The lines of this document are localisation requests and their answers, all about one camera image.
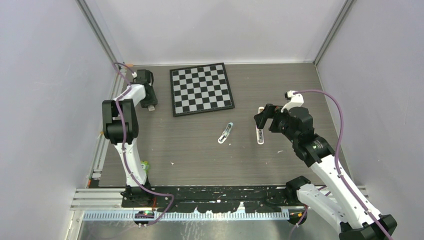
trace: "small object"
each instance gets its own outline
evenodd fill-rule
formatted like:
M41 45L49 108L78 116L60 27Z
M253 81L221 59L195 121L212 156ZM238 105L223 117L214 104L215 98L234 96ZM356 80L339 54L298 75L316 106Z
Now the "small object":
M230 135L231 129L233 129L233 123L230 122L227 124L225 130L222 132L222 135L218 138L218 143L222 144Z
M260 114L265 108L263 106L260 106L257 110L257 114ZM255 125L256 127L256 140L257 140L257 144L264 144L265 140L264 140L264 130L263 129L258 129L258 127Z

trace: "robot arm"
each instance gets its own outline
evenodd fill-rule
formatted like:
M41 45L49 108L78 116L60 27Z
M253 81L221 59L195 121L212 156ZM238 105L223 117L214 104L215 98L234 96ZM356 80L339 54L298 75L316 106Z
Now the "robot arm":
M116 119L119 115L116 100L105 100L102 103L103 114L103 134L109 139L119 153L122 165L128 164L129 169L138 182L144 185L147 181L147 174L140 161L139 151L137 149L137 137L139 135L139 124L136 116L135 106L140 103L141 107L148 108L149 111L154 110L154 106L158 103L155 92L152 87L153 74L147 70L138 70L134 78L134 83L127 86L124 91L125 96L119 100L119 105L125 119L126 125L126 142L123 142L123 128L120 119ZM125 148L126 163L124 162L123 150ZM130 173L125 171L126 185L129 188L139 189L138 184L133 180Z
M341 240L385 239L382 231L340 179L334 165L334 150L323 137L315 133L312 116L307 108L301 107L302 95L294 92L289 91L285 94L289 102L284 106L267 104L261 113L254 116L256 126L258 129L263 129L267 119L272 119L269 130L273 133L282 133L292 142L296 156L322 179L337 203L320 193L304 176L286 183L287 198L313 208L333 226ZM342 167L340 170L352 190L392 234L397 226L395 219L391 215L381 215L359 191L345 170Z

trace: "cable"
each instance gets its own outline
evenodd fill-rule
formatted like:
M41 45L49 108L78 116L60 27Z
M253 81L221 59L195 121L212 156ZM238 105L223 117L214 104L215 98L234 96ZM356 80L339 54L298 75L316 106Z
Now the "cable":
M304 217L305 217L306 213L308 212L309 206L307 206L307 205L305 205L305 206L306 206L306 209L305 209L305 211L303 212L302 216L300 217L299 221L297 221L296 225L294 225L294 226L291 228L290 233L288 234L288 240L290 240L290 239L292 238L292 234L293 234L293 232L295 231L295 229L296 229L296 228L298 228L298 227L299 227L299 224L302 222L302 220L304 219Z
M165 210L162 212L161 215L159 215L158 218L156 218L153 221L150 221L147 226L153 225L155 223L157 223L159 221L159 219L161 219L163 217L163 215L170 209L170 207L172 206L172 203L174 202L174 195L170 194L170 193L159 193L159 192L155 192L155 191L151 191L147 188L145 188L141 183L139 183L139 181L136 179L136 177L134 176L133 172L131 171L130 167L128 166L128 162L127 162L127 154L126 154L126 149L125 149L125 143L127 142L127 128L126 128L126 124L125 124L125 119L124 119L124 114L122 112L121 106L119 105L119 100L121 100L127 93L129 93L131 91L131 83L130 80L128 80L122 73L121 71L119 71L119 69L116 67L115 64L119 64L118 62L115 62L113 64L113 68L115 69L115 71L126 81L126 83L128 84L129 87L127 87L127 89L121 93L121 95L119 95L116 100L115 100L115 104L116 104L116 108L118 110L118 113L120 115L120 120L122 123L122 129L123 129L123 139L122 139L122 156L123 156L123 162L125 165L125 169L126 171L130 174L131 178L134 180L134 182L144 191L156 195L156 196L160 196L160 197L171 197L171 200L168 204L168 206L165 208Z
M121 66L125 67L126 69L130 70L132 74L136 73L134 70L131 69L131 67L129 67L128 65L126 65L124 63L114 62L113 64L114 65L117 64L117 65L121 65Z
M343 113L342 108L339 105L339 102L330 94L326 93L325 91L317 90L317 89L309 89L309 90L302 90L294 92L293 94L302 94L302 93L320 93L324 94L325 96L329 97L334 104L337 107L338 114L340 115L340 133L338 134L338 140L337 144L335 146L335 155L334 155L334 164L335 168L337 170L337 174L339 175L341 181L344 183L346 188L349 190L349 192L353 195L353 197L357 200L359 205L365 210L366 213L368 213L369 217L374 221L375 224L380 228L380 230L384 233L384 235L387 237L388 240L394 240L392 236L387 232L387 230L383 227L383 225L377 220L377 218L374 216L374 214L370 211L370 209L365 205L365 203L360 199L360 197L355 193L355 191L352 189L352 187L349 185L348 181L346 181L345 176L343 176L342 171L340 170L340 162L339 162L339 154L340 154L340 145L342 142L343 137L343 128L344 128L344 120L343 120Z

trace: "white enclosure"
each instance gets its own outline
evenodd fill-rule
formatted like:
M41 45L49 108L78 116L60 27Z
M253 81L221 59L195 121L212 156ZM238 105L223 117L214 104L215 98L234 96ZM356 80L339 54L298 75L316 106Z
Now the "white enclosure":
M97 6L100 9L123 59L135 65L312 62L343 3L343 0L89 2L92 9Z
M357 1L318 65L344 111L350 172L396 218L394 239L423 238L423 9L420 0Z
M314 63L344 111L353 180L397 220L395 239L421 239L423 10L422 0L2 2L0 239L64 239L75 190L92 173L101 102L118 85L111 55L134 65Z
M0 7L0 239L63 239L114 70L73 0Z

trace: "white square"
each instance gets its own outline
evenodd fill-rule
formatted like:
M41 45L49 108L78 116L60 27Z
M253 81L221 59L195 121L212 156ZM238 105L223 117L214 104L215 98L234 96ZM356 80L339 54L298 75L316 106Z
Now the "white square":
M211 104L209 102L203 103L203 109L210 109L210 108L212 108L212 107L211 107Z
M175 108L175 113L176 114L180 114L180 113L182 113L183 112L183 107L182 106L177 106L176 108Z
M183 107L186 107L186 106L190 105L189 104L189 100L183 100L183 101L181 101L181 103L182 103L182 106Z
M218 108L225 107L224 101L218 101L216 104L218 104Z

